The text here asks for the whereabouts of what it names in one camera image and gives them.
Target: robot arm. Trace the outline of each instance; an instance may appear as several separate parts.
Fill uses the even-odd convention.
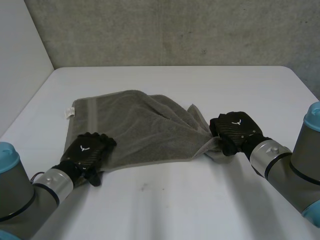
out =
[[[244,112],[221,114],[210,121],[210,130],[222,138],[224,155],[243,152],[258,175],[320,228],[320,102],[304,117],[293,153],[264,137]]]
[[[31,239],[80,178],[99,186],[97,170],[115,146],[104,134],[80,135],[60,164],[31,184],[14,147],[0,143],[0,240]]]

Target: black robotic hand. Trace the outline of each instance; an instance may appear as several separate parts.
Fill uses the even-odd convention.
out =
[[[210,131],[214,137],[219,136],[222,139],[221,148],[225,156],[245,152],[244,142],[250,136],[263,137],[263,133],[255,121],[243,111],[232,111],[211,119]]]
[[[64,152],[60,164],[54,168],[74,168],[76,170],[74,177],[71,176],[72,181],[80,175],[97,187],[101,184],[98,171],[102,161],[108,157],[116,145],[115,140],[105,134],[87,132],[73,141]]]

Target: table surface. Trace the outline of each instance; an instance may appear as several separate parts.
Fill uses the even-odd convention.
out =
[[[265,136],[293,150],[303,117],[317,101],[281,66],[68,67],[54,71],[1,141],[12,143],[28,176],[63,154],[74,100],[124,90],[162,94],[205,120],[247,112]],[[103,175],[101,187],[75,189],[35,240],[320,239],[312,226],[242,153],[229,164],[205,156]]]

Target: logo on robotic hand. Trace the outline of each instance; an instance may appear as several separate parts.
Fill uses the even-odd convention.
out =
[[[87,150],[89,150],[90,149],[90,147],[88,147],[88,148],[84,148],[84,147],[82,147],[82,145],[80,145],[80,148],[81,148],[81,151],[83,152],[83,151],[87,151]]]
[[[241,124],[241,119],[240,119],[240,121],[238,121],[238,122],[231,122],[232,124],[235,124],[235,125],[240,125]]]

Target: crumpled towel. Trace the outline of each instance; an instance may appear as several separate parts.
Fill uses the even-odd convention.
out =
[[[65,150],[86,132],[117,142],[101,171],[221,155],[220,139],[213,138],[195,105],[185,110],[164,95],[127,90],[78,99],[72,106],[75,116],[69,121]]]

